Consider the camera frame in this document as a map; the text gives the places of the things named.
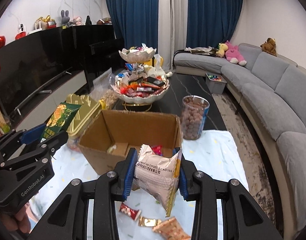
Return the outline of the person's left hand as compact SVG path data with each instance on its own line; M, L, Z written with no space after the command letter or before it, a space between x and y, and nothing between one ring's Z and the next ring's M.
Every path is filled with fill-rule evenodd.
M0 214L0 219L8 231L20 230L22 233L29 233L31 230L25 206L17 214L12 216L5 213Z

